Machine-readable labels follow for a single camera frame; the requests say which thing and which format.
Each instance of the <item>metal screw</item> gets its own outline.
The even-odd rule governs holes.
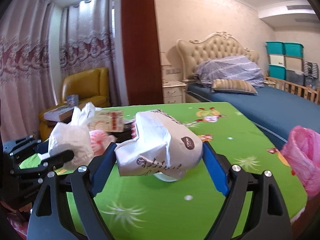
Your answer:
[[[48,178],[52,178],[54,176],[54,171],[50,171],[47,176]]]
[[[271,177],[272,173],[271,171],[264,171],[264,175],[266,175],[267,177]]]
[[[78,171],[79,172],[85,172],[87,170],[87,166],[80,166],[79,168],[78,168]]]
[[[237,165],[237,164],[232,165],[232,169],[233,169],[234,171],[241,171],[241,167],[240,167],[239,165]]]

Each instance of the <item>pillow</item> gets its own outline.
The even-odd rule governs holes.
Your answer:
[[[249,82],[236,79],[215,79],[211,88],[213,92],[219,91],[239,94],[258,94]]]

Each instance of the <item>floral curtain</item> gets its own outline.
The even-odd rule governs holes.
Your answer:
[[[0,20],[1,135],[38,136],[39,112],[53,105],[48,34],[53,4],[13,0]]]
[[[87,0],[64,8],[60,67],[62,79],[88,69],[107,67],[111,105],[119,106],[111,9],[112,0]]]

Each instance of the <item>tufted headboard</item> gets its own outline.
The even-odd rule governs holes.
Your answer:
[[[258,52],[244,48],[233,36],[226,32],[213,33],[201,41],[177,41],[177,51],[182,60],[183,81],[194,79],[198,65],[206,60],[235,55],[245,55],[257,63]]]

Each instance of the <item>teal storage box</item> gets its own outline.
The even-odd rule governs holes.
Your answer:
[[[269,76],[285,80],[285,67],[269,65]]]
[[[281,41],[267,41],[268,54],[284,55],[284,43]]]
[[[287,56],[303,58],[303,45],[301,43],[285,42],[284,51]]]

